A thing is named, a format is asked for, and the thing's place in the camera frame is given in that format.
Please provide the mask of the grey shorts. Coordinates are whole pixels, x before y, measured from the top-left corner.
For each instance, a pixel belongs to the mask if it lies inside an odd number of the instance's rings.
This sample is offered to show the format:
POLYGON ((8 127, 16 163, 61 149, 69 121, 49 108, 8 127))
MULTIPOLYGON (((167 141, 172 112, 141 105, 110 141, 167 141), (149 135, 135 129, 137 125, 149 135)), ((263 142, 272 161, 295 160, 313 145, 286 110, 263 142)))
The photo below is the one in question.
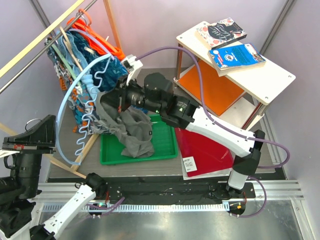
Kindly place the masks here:
POLYGON ((151 118, 140 109, 130 106, 123 112, 105 104, 96 103, 100 120, 124 145, 121 155, 132 158, 147 158, 155 153, 151 118))

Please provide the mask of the light blue hanger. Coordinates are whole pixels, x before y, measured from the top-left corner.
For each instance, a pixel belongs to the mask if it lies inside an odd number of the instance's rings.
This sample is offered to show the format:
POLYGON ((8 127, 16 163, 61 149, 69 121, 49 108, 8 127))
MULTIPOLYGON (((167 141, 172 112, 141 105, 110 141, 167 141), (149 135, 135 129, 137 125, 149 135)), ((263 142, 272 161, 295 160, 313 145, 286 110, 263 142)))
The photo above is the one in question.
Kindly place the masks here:
MULTIPOLYGON (((92 98, 89 93, 87 92, 87 97, 88 100, 85 101, 85 103, 81 103, 78 99, 73 99, 72 97, 75 96, 75 94, 73 93, 73 90, 76 89, 76 87, 80 87, 81 90, 86 90, 86 86, 84 84, 82 84, 80 82, 82 76, 88 71, 90 70, 91 67, 93 67, 96 63, 110 58, 111 55, 110 54, 105 54, 102 55, 100 57, 98 57, 97 59, 93 60, 91 63, 89 63, 89 65, 83 69, 83 71, 78 75, 78 77, 73 80, 73 78, 71 77, 71 74, 69 73, 71 79, 67 79, 66 75, 63 74, 62 75, 62 82, 63 83, 67 83, 67 91, 64 94, 64 98, 61 102, 61 105, 59 107, 57 116, 56 116, 56 148, 60 154, 60 156, 68 163, 71 165, 76 165, 79 166, 82 162, 83 157, 83 153, 82 150, 84 149, 85 143, 83 142, 83 140, 87 137, 88 131, 87 128, 90 125, 91 119, 90 119, 90 115, 93 112, 94 107, 91 106, 91 104, 93 104, 95 102, 95 100, 97 99, 97 94, 95 96, 95 98, 92 98), (60 145, 60 139, 59 139, 59 134, 60 134, 60 130, 61 130, 61 123, 65 114, 65 109, 66 107, 69 107, 73 113, 74 116, 77 120, 81 120, 82 123, 85 124, 85 126, 81 126, 79 128, 79 132, 83 133, 84 136, 79 138, 76 142, 77 145, 81 145, 81 148, 79 148, 78 150, 75 151, 75 155, 80 157, 79 162, 77 161, 71 161, 69 159, 67 159, 67 157, 63 154, 61 145, 60 145)), ((56 56, 55 53, 50 53, 49 54, 49 58, 54 62, 54 63, 58 63, 58 69, 62 69, 65 68, 67 69, 63 63, 59 60, 59 58, 56 56)))

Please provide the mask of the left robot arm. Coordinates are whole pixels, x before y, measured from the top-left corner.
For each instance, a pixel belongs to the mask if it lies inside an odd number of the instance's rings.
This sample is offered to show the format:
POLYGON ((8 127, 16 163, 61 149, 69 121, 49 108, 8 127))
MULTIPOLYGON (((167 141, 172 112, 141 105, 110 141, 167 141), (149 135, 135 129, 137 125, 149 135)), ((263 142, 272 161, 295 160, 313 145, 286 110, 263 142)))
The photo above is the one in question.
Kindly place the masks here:
POLYGON ((56 136, 56 116, 47 115, 23 133, 4 138, 0 157, 10 175, 0 179, 2 240, 57 240, 85 205, 106 195, 106 181, 90 173, 57 213, 36 224, 34 213, 42 193, 39 189, 42 158, 54 152, 56 136))

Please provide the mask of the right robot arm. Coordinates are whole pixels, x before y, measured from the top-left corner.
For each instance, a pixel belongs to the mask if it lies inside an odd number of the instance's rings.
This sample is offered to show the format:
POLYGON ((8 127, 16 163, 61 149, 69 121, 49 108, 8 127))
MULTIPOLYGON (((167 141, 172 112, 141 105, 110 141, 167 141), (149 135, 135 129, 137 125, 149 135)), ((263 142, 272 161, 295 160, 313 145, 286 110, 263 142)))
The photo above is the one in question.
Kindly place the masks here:
POLYGON ((98 104, 124 112, 130 106, 146 109, 160 115, 163 122, 202 135, 228 148, 235 154, 226 184, 226 193, 233 198, 244 191, 244 185, 259 165, 265 133, 245 131, 211 114, 194 99, 174 94, 173 83, 156 72, 144 79, 144 85, 123 76, 115 88, 98 95, 98 104))

